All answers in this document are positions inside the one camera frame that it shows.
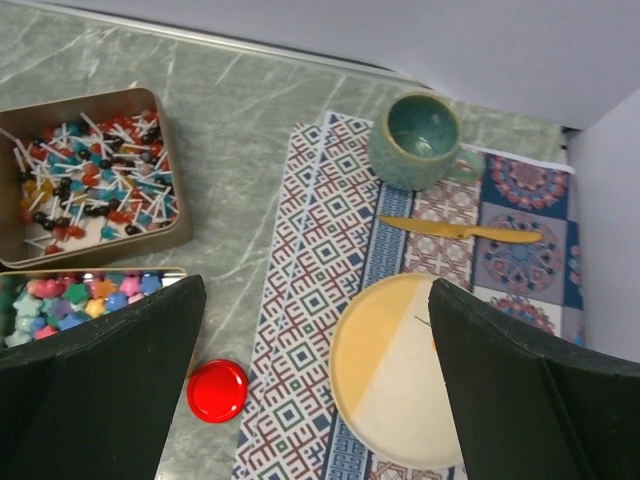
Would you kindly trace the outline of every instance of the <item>mug handle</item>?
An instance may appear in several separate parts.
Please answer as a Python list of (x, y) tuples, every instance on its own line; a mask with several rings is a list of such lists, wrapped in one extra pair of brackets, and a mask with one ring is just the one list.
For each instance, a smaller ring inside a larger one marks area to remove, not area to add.
[(458, 158), (461, 158), (462, 161), (464, 161), (464, 163), (473, 170), (473, 172), (460, 170), (456, 168), (454, 163), (451, 169), (447, 172), (447, 177), (453, 178), (454, 180), (458, 180), (462, 183), (475, 183), (482, 178), (482, 174), (486, 167), (482, 156), (464, 148), (461, 148), (458, 151), (457, 156)]

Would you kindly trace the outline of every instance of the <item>red lid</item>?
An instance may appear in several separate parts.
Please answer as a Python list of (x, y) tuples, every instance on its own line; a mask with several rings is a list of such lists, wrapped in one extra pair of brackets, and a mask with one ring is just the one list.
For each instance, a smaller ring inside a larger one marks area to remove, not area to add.
[(242, 410), (248, 385), (247, 374), (240, 365), (230, 360), (212, 360), (189, 379), (189, 407), (200, 420), (226, 422)]

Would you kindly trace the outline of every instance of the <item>knife handle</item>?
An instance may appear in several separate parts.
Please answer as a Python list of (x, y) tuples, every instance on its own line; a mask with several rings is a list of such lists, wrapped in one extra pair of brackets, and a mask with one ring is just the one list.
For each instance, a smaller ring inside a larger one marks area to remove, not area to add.
[(508, 228), (471, 227), (465, 233), (507, 243), (536, 243), (542, 240), (540, 232), (523, 232)]

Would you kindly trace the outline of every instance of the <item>blue stripe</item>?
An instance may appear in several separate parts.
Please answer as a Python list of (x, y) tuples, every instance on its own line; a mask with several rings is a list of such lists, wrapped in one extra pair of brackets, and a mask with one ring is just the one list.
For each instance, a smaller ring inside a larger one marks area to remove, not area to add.
[[(408, 217), (412, 208), (413, 193), (382, 185), (376, 206), (377, 215)], [(406, 240), (407, 232), (374, 219), (362, 272), (361, 289), (400, 273)], [(351, 433), (340, 418), (338, 409), (335, 409), (321, 478), (364, 480), (368, 476), (370, 464), (371, 453)]]

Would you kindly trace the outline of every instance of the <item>marble countertop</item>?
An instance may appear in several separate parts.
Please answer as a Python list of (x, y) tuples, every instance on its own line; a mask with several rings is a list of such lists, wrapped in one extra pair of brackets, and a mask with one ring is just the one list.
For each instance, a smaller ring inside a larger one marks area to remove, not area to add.
[[(119, 262), (179, 266), (207, 285), (198, 362), (248, 367), (283, 161), (295, 122), (326, 110), (373, 119), (407, 83), (86, 16), (3, 4), (0, 109), (144, 86), (162, 99), (177, 133), (195, 220), (191, 242)], [(454, 102), (463, 141), (561, 161), (557, 125)], [(227, 480), (239, 417), (196, 419), (180, 399), (158, 480)]]

